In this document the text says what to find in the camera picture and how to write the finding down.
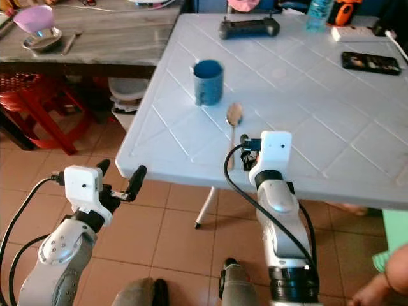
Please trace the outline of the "red plastic stool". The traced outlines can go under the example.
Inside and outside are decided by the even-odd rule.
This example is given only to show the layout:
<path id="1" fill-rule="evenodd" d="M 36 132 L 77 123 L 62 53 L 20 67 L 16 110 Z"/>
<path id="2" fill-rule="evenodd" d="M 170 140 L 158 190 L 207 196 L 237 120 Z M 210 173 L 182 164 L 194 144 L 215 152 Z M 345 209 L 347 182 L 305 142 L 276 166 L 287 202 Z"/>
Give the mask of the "red plastic stool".
<path id="1" fill-rule="evenodd" d="M 76 91 L 55 76 L 33 73 L 1 75 L 0 104 L 9 119 L 41 149 L 62 149 L 65 154 L 78 152 L 76 140 L 96 120 Z M 67 106 L 75 106 L 82 120 L 70 131 L 63 131 L 50 116 L 51 111 L 67 115 Z"/>

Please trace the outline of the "small metal spoon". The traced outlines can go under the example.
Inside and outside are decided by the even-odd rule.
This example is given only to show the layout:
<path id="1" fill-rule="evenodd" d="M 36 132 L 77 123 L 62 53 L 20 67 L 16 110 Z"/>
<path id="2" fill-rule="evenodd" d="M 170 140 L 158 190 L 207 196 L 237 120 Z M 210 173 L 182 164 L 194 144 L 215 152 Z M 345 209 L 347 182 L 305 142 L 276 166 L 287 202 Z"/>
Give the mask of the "small metal spoon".
<path id="1" fill-rule="evenodd" d="M 82 33 L 84 33 L 82 30 L 78 30 L 77 32 L 72 34 L 72 36 L 67 40 L 67 43 L 64 44 L 61 55 L 65 56 L 70 52 L 73 44 L 82 35 Z"/>

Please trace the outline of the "pink cloth item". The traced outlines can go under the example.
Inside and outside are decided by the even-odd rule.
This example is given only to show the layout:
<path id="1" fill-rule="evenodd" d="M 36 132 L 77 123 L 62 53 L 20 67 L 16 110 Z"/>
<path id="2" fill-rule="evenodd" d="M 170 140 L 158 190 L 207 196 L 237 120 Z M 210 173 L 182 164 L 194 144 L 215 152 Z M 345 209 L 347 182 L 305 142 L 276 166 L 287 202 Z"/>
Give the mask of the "pink cloth item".
<path id="1" fill-rule="evenodd" d="M 248 13 L 257 8 L 261 0 L 227 0 L 227 3 L 233 11 Z"/>

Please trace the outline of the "clear plastic water bottle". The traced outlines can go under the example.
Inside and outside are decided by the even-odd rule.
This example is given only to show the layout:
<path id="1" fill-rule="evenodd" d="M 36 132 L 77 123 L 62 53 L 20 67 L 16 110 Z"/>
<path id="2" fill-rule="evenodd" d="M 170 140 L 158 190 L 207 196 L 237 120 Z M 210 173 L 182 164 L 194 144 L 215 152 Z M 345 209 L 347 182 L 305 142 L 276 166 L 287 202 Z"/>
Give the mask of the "clear plastic water bottle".
<path id="1" fill-rule="evenodd" d="M 322 33 L 326 30 L 326 23 L 335 0 L 310 0 L 306 30 Z"/>

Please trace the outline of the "stainless steel bowl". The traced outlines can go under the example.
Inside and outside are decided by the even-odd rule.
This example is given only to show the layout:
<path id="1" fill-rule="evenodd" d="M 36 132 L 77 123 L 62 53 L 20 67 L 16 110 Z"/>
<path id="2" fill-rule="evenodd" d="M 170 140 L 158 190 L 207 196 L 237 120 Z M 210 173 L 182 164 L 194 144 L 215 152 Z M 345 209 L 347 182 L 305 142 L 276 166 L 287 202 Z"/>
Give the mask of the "stainless steel bowl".
<path id="1" fill-rule="evenodd" d="M 48 52 L 50 49 L 53 49 L 56 44 L 58 44 L 62 36 L 63 33 L 58 28 L 52 27 L 42 29 L 34 33 L 29 33 L 23 39 L 22 46 L 35 54 Z"/>

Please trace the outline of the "black smartphone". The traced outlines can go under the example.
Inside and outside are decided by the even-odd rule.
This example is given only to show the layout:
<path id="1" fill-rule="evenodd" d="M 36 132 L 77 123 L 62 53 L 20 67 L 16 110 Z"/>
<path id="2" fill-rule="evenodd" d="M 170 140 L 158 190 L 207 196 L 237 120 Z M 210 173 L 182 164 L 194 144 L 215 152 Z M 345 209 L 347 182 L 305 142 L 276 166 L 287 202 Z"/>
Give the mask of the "black smartphone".
<path id="1" fill-rule="evenodd" d="M 394 76 L 399 76 L 402 72 L 399 63 L 395 58 L 381 55 L 342 52 L 341 64 L 344 69 L 359 72 L 388 74 Z"/>

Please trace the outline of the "person's bare foot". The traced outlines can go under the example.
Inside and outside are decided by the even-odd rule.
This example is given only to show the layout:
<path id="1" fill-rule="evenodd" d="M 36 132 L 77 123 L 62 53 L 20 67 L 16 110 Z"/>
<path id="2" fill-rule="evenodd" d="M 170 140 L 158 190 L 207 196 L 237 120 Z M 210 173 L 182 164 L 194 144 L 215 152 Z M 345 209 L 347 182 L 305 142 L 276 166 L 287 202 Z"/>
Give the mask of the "person's bare foot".
<path id="1" fill-rule="evenodd" d="M 343 210 L 344 212 L 350 213 L 352 215 L 366 216 L 369 214 L 369 208 L 367 207 L 354 206 L 345 202 L 326 202 L 326 204 L 329 204 L 330 206 L 336 207 L 339 210 Z"/>

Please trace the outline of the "green garment of person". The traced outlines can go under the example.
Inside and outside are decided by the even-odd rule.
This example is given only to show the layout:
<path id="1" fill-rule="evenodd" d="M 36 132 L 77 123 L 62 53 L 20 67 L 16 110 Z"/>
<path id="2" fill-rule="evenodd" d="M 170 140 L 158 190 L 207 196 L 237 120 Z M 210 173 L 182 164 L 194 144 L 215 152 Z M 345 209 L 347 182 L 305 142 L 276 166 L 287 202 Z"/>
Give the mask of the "green garment of person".
<path id="1" fill-rule="evenodd" d="M 382 210 L 388 250 L 372 256 L 374 267 L 379 273 L 397 249 L 408 244 L 408 210 Z"/>

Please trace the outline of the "purple plastic bowl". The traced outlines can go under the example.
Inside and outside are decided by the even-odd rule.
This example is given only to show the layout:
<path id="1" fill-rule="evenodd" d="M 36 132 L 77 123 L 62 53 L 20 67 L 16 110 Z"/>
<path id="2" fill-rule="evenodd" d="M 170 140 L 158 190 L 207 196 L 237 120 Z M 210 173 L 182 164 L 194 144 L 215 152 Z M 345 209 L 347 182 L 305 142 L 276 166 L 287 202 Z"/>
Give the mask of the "purple plastic bowl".
<path id="1" fill-rule="evenodd" d="M 35 33 L 54 26 L 54 12 L 51 6 L 30 6 L 20 10 L 14 17 L 14 23 L 18 28 L 27 33 Z"/>

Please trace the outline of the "white power strip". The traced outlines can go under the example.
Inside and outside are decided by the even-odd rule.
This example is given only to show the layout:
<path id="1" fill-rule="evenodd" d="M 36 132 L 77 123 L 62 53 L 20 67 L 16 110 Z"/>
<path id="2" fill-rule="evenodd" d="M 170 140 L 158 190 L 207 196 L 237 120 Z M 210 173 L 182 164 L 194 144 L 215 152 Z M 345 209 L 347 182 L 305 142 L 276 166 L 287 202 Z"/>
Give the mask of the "white power strip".
<path id="1" fill-rule="evenodd" d="M 364 26 L 332 27 L 330 35 L 337 43 L 376 43 L 388 40 L 385 36 L 376 35 L 370 27 Z"/>

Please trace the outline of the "blue mug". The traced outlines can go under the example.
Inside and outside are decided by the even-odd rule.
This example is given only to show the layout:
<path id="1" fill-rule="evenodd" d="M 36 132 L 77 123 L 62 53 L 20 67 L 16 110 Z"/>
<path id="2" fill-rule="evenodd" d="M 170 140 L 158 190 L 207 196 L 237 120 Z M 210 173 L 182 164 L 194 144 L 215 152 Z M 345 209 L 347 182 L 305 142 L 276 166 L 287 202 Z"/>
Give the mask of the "blue mug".
<path id="1" fill-rule="evenodd" d="M 215 59 L 202 59 L 191 68 L 196 106 L 218 105 L 222 99 L 224 68 Z"/>

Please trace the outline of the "white table leg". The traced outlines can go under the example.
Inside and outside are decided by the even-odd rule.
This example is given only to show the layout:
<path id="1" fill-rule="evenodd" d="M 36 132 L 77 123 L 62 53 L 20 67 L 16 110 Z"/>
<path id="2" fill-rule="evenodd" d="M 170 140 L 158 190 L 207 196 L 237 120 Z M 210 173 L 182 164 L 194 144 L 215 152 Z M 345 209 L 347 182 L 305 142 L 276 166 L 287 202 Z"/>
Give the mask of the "white table leg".
<path id="1" fill-rule="evenodd" d="M 202 205 L 198 216 L 196 216 L 193 227 L 201 228 L 202 224 L 206 221 L 206 215 L 216 206 L 219 197 L 219 191 L 216 187 L 210 187 L 206 201 Z"/>

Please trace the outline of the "grey wood-grain table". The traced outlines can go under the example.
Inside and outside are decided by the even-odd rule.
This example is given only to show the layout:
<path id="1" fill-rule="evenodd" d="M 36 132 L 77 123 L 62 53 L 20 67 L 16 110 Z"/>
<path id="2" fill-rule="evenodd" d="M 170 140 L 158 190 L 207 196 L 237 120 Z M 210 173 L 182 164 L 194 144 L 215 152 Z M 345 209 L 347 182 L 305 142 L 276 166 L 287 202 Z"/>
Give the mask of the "grey wood-grain table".
<path id="1" fill-rule="evenodd" d="M 1 71 L 151 78 L 189 0 L 173 0 L 155 10 L 139 9 L 130 0 L 96 2 L 84 6 L 78 0 L 61 0 L 53 6 L 55 26 L 63 38 L 49 52 L 35 55 L 22 46 L 27 33 L 18 27 L 10 30 L 0 40 Z M 77 31 L 84 33 L 67 55 L 61 55 Z"/>

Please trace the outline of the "orange and black tool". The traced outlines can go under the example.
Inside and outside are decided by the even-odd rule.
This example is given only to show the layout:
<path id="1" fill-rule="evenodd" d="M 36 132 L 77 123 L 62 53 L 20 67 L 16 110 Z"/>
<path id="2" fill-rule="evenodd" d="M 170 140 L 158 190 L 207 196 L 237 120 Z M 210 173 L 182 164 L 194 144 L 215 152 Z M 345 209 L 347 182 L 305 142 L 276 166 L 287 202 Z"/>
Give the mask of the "orange and black tool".
<path id="1" fill-rule="evenodd" d="M 335 0 L 328 23 L 335 27 L 348 26 L 363 0 Z"/>

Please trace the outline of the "white plastic folding table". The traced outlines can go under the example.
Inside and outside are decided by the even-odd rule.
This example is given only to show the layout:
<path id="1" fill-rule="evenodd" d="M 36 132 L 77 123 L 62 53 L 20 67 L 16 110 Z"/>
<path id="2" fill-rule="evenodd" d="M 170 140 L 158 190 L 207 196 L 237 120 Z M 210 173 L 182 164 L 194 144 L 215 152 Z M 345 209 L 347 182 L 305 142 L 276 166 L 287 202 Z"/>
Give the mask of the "white plastic folding table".
<path id="1" fill-rule="evenodd" d="M 286 177 L 303 199 L 408 210 L 408 64 L 399 76 L 349 71 L 342 52 L 400 58 L 390 41 L 337 43 L 306 30 L 304 17 L 277 15 L 273 38 L 221 39 L 221 14 L 178 18 L 145 98 L 115 159 L 120 174 L 140 165 L 152 180 L 227 187 L 222 162 L 237 134 L 293 136 Z M 218 105 L 196 106 L 191 68 L 224 68 Z"/>

